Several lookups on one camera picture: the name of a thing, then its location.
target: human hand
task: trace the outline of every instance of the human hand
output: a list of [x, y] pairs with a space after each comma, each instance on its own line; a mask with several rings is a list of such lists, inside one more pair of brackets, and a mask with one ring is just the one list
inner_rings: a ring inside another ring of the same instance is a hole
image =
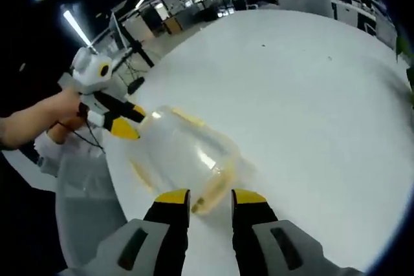
[[75, 117], [79, 111], [79, 104], [80, 95], [70, 87], [47, 99], [47, 107], [57, 120]]
[[85, 119], [79, 116], [60, 120], [54, 127], [47, 131], [47, 135], [57, 144], [64, 144], [71, 132], [78, 130], [85, 124]]

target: floor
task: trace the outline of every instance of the floor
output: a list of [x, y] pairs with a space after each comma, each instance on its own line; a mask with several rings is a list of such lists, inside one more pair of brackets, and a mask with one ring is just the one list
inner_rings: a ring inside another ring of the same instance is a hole
[[[180, 34], [169, 35], [165, 33], [152, 40], [143, 42], [142, 46], [144, 48], [144, 51], [154, 62], [154, 64], [157, 64], [165, 55], [170, 53], [176, 46], [178, 46], [194, 34], [198, 33], [200, 30], [206, 28], [211, 23], [213, 22], [203, 22], [196, 24], [191, 28], [181, 32]], [[119, 75], [127, 84], [130, 84], [138, 76], [145, 77], [145, 73], [148, 70], [150, 70], [150, 67], [138, 54], [134, 54], [128, 62], [132, 69], [138, 70], [138, 73], [129, 70], [127, 65], [121, 67], [121, 69], [118, 71]]]

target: person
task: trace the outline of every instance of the person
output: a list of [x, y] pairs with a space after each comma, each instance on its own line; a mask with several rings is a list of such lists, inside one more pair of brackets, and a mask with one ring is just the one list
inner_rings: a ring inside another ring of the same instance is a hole
[[[3, 150], [32, 141], [58, 120], [76, 117], [80, 96], [64, 89], [35, 105], [0, 118]], [[3, 229], [3, 268], [19, 273], [54, 275], [67, 265], [60, 247], [55, 193], [31, 187], [0, 153], [0, 208]]]
[[67, 88], [27, 109], [0, 118], [0, 149], [17, 149], [58, 120], [76, 116], [79, 104], [79, 94]]
[[65, 155], [98, 158], [103, 154], [101, 141], [101, 128], [89, 124], [87, 127], [84, 118], [75, 116], [60, 120], [34, 141], [41, 172], [57, 176]]

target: round table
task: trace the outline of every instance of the round table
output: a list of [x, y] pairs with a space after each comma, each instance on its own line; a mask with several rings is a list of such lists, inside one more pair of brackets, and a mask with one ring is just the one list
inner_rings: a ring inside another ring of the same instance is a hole
[[[135, 101], [148, 112], [179, 107], [229, 136], [257, 169], [249, 189], [279, 219], [316, 238], [339, 266], [366, 271], [413, 187], [407, 67], [377, 38], [333, 19], [236, 12], [165, 56]], [[105, 135], [128, 220], [154, 199], [129, 163], [134, 143]], [[191, 216], [183, 275], [238, 275], [230, 218], [230, 199], [206, 218]]]

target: wall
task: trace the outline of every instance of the wall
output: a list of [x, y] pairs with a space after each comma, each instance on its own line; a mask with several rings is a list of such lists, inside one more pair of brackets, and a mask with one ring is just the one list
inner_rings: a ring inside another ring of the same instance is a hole
[[124, 26], [132, 37], [139, 41], [154, 38], [153, 32], [149, 29], [141, 16], [132, 17], [125, 21]]
[[155, 5], [155, 10], [158, 12], [161, 20], [165, 21], [167, 18], [169, 18], [168, 11], [162, 3]]
[[181, 0], [163, 0], [165, 5], [167, 6], [168, 10], [171, 12], [172, 15], [180, 12], [184, 9]]

